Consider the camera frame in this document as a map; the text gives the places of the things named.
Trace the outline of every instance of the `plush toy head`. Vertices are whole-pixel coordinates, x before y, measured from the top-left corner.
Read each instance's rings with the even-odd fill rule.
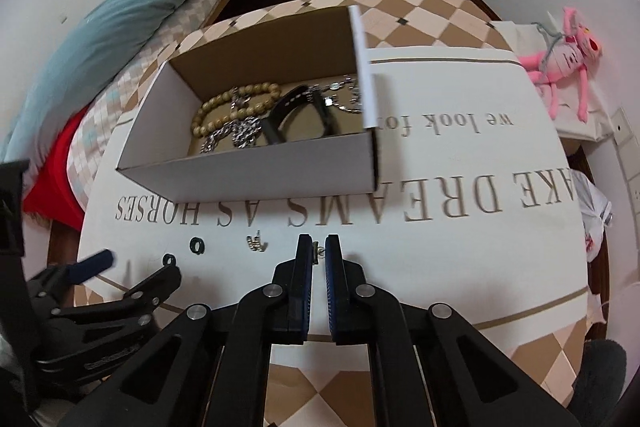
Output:
[[[602,46],[587,26],[582,24],[575,8],[564,9],[564,34],[575,38],[578,47],[587,58],[597,60],[602,55]]]

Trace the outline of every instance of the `mattress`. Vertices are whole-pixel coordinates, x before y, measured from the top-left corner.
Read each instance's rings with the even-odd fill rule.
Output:
[[[86,210],[111,132],[131,95],[143,80],[145,70],[167,46],[180,42],[207,19],[220,0],[189,0],[162,23],[140,52],[98,95],[82,118],[69,147],[66,176],[73,195]]]

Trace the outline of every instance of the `beaded bracelet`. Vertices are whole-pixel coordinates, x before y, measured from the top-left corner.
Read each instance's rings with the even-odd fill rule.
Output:
[[[244,96],[247,98],[251,98],[252,96],[263,93],[268,93],[270,97],[267,98],[264,102],[258,102],[254,106],[238,109],[232,108],[228,116],[216,118],[216,120],[211,121],[206,125],[202,125],[202,121],[211,111],[213,111],[217,107],[220,107],[220,105],[232,101],[234,91],[236,89],[238,89],[238,94],[240,96]],[[223,125],[234,120],[244,120],[248,116],[258,116],[260,114],[264,114],[271,107],[273,107],[276,100],[278,100],[280,97],[280,86],[278,84],[270,84],[268,82],[265,82],[263,84],[250,84],[249,86],[229,89],[228,91],[214,96],[212,99],[202,104],[202,107],[199,108],[198,112],[193,117],[193,121],[191,122],[191,133],[196,138],[202,138],[204,136],[207,136],[207,134],[212,133],[213,131],[221,129]]]

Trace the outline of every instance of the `earring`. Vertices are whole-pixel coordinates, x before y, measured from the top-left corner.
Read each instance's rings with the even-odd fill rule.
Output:
[[[250,235],[246,236],[246,243],[249,245],[249,248],[253,251],[265,251],[269,246],[269,243],[262,243],[260,241],[260,230],[258,230],[257,235],[255,237],[251,237]]]

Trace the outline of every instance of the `silver bolt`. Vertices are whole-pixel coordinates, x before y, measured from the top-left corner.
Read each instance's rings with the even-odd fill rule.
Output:
[[[203,318],[207,314],[207,308],[202,304],[194,304],[193,306],[189,306],[187,308],[187,317],[189,317],[192,321],[197,321],[198,319]]]
[[[451,316],[451,308],[449,308],[446,304],[438,303],[433,305],[433,308],[431,308],[431,313],[434,317],[437,317],[439,319],[448,319]]]
[[[360,297],[372,297],[375,293],[376,289],[370,284],[361,284],[356,288],[356,295]]]
[[[262,288],[262,293],[264,293],[267,297],[278,297],[282,295],[282,286],[279,284],[268,284],[264,288]]]

